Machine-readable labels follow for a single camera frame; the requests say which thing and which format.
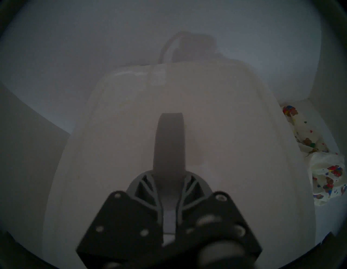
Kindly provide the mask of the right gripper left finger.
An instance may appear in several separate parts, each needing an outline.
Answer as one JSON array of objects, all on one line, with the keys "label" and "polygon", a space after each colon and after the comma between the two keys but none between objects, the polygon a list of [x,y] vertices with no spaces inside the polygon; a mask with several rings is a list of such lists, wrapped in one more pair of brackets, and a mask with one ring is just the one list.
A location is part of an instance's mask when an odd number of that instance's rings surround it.
[{"label": "right gripper left finger", "polygon": [[163,234],[163,206],[152,171],[138,175],[127,188],[127,195],[156,222]]}]

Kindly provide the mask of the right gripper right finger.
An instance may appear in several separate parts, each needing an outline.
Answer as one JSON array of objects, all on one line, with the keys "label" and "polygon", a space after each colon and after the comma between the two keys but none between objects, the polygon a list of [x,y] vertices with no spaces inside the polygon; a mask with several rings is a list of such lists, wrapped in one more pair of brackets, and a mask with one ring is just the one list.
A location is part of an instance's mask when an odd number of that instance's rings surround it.
[{"label": "right gripper right finger", "polygon": [[176,228],[179,229],[188,216],[193,213],[202,202],[212,195],[209,184],[195,173],[187,172],[183,181],[183,187],[176,204]]}]

